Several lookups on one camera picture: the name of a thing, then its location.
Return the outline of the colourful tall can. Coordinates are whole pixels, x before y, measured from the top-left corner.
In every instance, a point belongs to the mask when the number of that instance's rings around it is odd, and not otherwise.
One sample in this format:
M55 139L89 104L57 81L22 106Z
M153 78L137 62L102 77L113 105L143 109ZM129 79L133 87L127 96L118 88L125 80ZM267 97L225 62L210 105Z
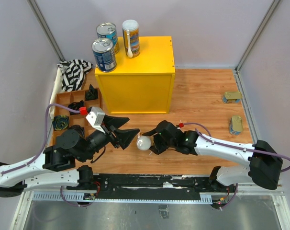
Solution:
M136 146L139 150L146 151L151 147L151 139L148 136L139 136L136 141Z

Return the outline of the dark blue tin can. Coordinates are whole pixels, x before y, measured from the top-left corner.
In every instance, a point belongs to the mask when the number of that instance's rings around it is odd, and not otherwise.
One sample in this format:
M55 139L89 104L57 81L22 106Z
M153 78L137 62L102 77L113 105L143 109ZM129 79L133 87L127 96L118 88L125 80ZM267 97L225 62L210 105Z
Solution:
M96 65L102 72L111 72L117 66L112 40L98 38L92 44Z

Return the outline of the gold oval tin can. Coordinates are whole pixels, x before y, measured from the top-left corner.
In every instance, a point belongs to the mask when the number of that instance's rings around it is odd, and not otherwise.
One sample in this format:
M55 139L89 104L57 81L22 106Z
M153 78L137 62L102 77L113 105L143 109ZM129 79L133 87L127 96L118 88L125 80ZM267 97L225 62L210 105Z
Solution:
M242 118L239 115L234 115L230 119L229 132L231 135L239 135L243 131Z

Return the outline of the blue label tin can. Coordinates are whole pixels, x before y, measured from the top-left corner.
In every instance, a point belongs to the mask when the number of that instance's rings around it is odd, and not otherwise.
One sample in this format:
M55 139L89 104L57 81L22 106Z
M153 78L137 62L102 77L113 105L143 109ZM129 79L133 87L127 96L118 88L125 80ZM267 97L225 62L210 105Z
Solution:
M117 36L116 25L113 23L101 23L96 27L98 38L108 38L112 40L114 53L117 54L120 50Z

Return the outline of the white lid clear jar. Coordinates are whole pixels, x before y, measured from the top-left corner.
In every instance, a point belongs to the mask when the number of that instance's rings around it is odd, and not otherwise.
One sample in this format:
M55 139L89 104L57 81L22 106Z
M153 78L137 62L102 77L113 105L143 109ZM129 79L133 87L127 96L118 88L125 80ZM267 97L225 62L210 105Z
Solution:
M124 40L124 48L127 54L127 34L126 31L130 31L130 43L131 43L131 50L133 53L133 57L136 57L140 53L140 41L139 41L139 24L136 20L126 20L122 23L122 30L123 30L123 40Z

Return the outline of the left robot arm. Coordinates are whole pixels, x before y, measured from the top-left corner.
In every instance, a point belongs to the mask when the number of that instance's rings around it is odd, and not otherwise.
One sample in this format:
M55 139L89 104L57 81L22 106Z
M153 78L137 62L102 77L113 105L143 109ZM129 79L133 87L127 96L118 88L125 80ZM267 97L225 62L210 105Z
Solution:
M99 188L92 168L83 165L76 169L76 161L92 160L94 154L109 143L115 148L126 149L140 131L137 128L121 130L128 121L127 117L106 115L100 127L87 137L75 129L68 129L38 156L15 164L0 162L0 197L19 196L23 191L42 187Z

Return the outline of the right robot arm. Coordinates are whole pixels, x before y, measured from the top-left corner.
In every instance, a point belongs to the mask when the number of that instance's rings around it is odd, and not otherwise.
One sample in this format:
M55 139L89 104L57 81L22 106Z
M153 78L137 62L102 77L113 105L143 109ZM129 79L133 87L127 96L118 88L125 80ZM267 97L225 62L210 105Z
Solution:
M142 136L153 138L150 150L157 155L173 149L185 155L212 156L235 162L236 166L214 167L208 181L215 192L225 186L250 182L264 189L277 189L283 160L266 141L236 143L213 138L198 130L182 131L182 126L183 123L174 125L163 120Z

